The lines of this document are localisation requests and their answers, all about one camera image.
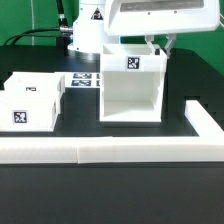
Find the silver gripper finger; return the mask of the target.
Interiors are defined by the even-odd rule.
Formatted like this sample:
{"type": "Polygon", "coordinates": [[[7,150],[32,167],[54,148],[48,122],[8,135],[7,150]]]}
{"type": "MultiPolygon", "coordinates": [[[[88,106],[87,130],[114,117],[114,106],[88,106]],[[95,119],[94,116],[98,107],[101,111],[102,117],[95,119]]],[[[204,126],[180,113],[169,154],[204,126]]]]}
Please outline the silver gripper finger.
{"type": "Polygon", "coordinates": [[[166,36],[166,38],[167,38],[167,43],[165,45],[165,50],[166,50],[166,54],[170,55],[171,54],[171,49],[176,42],[177,35],[176,34],[168,34],[166,36]]]}
{"type": "Polygon", "coordinates": [[[153,35],[146,35],[145,36],[145,42],[148,45],[149,49],[151,50],[151,53],[154,54],[156,52],[156,48],[153,45],[154,36],[153,35]]]}

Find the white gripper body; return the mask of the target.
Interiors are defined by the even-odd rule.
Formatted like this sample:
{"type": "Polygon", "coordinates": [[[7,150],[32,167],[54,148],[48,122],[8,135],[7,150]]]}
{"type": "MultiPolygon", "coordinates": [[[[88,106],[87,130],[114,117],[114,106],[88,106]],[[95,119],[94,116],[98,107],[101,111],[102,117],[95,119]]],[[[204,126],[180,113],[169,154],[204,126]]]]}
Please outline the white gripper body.
{"type": "Polygon", "coordinates": [[[112,36],[214,31],[219,0],[106,0],[104,30],[112,36]]]}

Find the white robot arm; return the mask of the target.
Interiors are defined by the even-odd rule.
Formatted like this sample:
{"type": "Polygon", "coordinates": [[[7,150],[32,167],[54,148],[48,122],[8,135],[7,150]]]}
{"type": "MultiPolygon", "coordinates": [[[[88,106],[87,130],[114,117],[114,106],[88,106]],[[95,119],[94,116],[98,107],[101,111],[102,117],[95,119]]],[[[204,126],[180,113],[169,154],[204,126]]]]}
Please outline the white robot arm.
{"type": "Polygon", "coordinates": [[[69,49],[91,60],[121,37],[213,31],[219,23],[219,0],[79,0],[69,49]]]}

